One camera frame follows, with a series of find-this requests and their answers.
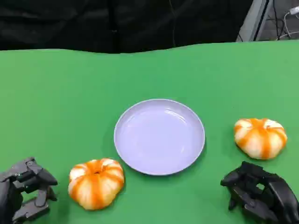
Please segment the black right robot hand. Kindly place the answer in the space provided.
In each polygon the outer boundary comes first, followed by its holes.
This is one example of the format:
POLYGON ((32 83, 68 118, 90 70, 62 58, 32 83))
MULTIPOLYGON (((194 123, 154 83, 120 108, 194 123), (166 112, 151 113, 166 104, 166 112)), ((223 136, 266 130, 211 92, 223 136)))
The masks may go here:
POLYGON ((230 192, 228 209, 240 206, 250 218, 267 224, 297 224, 299 201, 287 182, 263 167, 243 161, 221 180, 230 192))

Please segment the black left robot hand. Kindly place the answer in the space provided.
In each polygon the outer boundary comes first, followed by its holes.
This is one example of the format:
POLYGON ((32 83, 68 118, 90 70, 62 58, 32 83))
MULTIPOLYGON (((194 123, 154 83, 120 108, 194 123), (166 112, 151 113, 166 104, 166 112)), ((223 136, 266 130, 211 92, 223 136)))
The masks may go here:
POLYGON ((0 222, 22 224, 49 212, 48 201, 57 201, 52 186, 56 178, 28 157, 0 174, 0 222))

